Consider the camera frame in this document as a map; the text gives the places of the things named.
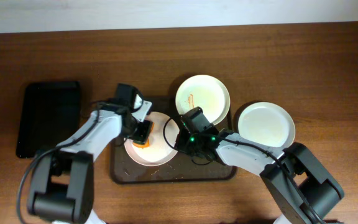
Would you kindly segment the orange and green sponge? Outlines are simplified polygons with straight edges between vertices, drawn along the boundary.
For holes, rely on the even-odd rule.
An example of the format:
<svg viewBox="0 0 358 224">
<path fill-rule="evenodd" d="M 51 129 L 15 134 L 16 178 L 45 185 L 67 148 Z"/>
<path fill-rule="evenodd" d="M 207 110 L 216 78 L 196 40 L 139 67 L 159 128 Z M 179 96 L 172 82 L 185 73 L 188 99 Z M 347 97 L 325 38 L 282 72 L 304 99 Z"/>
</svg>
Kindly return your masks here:
<svg viewBox="0 0 358 224">
<path fill-rule="evenodd" d="M 152 132 L 154 123 L 152 121 L 145 120 L 142 123 L 139 123 L 135 133 L 132 135 L 131 139 L 133 143 L 145 146 L 148 143 L 149 135 Z"/>
</svg>

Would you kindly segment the white plate with orange streaks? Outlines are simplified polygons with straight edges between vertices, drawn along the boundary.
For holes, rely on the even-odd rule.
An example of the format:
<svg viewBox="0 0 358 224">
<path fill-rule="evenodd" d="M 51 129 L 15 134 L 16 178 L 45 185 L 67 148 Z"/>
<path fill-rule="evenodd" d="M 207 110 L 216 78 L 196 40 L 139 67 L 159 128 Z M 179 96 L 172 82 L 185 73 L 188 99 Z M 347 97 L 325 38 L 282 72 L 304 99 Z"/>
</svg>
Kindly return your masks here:
<svg viewBox="0 0 358 224">
<path fill-rule="evenodd" d="M 124 148 L 129 157 L 136 163 L 143 166 L 159 166 L 172 160 L 177 150 L 172 149 L 166 141 L 173 147 L 179 133 L 179 127 L 170 120 L 165 127 L 165 134 L 163 134 L 163 127 L 170 117 L 160 112 L 151 112 L 146 120 L 153 122 L 154 126 L 149 135 L 149 143 L 145 146 L 133 143 L 132 140 L 127 140 L 124 143 Z"/>
</svg>

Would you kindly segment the white plate with red streaks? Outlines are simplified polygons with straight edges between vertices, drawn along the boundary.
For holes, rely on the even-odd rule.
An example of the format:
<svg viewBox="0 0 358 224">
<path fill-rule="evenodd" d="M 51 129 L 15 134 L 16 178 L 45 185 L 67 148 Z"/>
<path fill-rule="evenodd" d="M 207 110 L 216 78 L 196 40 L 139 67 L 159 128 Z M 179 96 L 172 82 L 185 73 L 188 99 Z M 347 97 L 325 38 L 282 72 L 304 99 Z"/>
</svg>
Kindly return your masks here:
<svg viewBox="0 0 358 224">
<path fill-rule="evenodd" d="M 229 112 L 230 96 L 226 86 L 217 78 L 195 75 L 179 86 L 175 106 L 179 114 L 200 107 L 206 119 L 217 125 Z"/>
</svg>

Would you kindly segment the white plate with sauce smear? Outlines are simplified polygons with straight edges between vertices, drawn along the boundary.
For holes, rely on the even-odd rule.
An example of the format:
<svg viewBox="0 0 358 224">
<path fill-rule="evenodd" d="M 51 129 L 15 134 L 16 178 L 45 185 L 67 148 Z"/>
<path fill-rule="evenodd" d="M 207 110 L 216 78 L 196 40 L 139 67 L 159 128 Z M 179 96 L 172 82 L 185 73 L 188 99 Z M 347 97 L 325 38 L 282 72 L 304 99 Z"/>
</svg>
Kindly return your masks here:
<svg viewBox="0 0 358 224">
<path fill-rule="evenodd" d="M 289 147 L 296 133 L 289 113 L 269 102 L 247 106 L 239 115 L 237 129 L 241 137 L 271 147 Z"/>
</svg>

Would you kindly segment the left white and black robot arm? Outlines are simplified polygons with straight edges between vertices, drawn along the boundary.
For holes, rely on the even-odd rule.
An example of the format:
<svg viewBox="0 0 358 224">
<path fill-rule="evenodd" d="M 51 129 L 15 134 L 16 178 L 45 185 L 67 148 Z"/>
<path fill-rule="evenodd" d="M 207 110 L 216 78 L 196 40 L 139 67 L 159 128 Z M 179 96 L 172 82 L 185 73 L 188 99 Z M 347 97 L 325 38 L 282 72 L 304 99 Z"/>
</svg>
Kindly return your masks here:
<svg viewBox="0 0 358 224">
<path fill-rule="evenodd" d="M 28 213 L 50 223 L 102 223 L 93 208 L 94 162 L 119 136 L 144 143 L 151 107 L 140 98 L 99 102 L 71 137 L 36 156 L 24 174 L 31 178 Z"/>
</svg>

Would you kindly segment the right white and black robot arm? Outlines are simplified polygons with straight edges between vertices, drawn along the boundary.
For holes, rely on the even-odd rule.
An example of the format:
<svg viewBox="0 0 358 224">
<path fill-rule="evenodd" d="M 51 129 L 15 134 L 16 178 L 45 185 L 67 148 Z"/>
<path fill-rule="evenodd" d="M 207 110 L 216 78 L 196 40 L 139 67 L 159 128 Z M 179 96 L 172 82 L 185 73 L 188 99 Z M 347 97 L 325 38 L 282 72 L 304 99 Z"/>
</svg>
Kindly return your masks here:
<svg viewBox="0 0 358 224">
<path fill-rule="evenodd" d="M 344 190 L 303 144 L 271 147 L 223 129 L 189 133 L 181 130 L 175 149 L 260 177 L 282 212 L 277 223 L 323 223 L 344 198 Z"/>
</svg>

